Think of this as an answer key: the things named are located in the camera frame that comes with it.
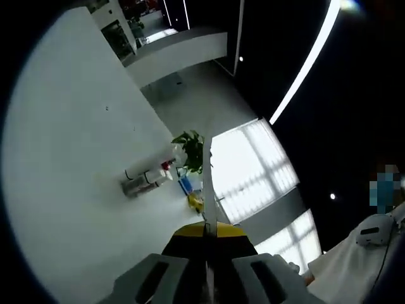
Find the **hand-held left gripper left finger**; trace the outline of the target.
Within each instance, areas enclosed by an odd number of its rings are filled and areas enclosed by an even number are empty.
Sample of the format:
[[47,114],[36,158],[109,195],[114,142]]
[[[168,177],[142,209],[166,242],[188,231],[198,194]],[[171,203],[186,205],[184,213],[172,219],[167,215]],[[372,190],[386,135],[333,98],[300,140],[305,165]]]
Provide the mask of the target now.
[[111,303],[207,303],[204,222],[179,228],[162,253],[151,253],[119,276]]

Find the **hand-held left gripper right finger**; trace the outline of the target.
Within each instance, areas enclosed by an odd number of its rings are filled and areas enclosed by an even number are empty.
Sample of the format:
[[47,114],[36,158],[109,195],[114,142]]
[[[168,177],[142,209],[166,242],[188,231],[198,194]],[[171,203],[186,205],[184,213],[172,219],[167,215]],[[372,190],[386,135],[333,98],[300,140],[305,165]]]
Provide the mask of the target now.
[[316,303],[299,267],[279,255],[259,254],[239,227],[219,222],[217,303]]

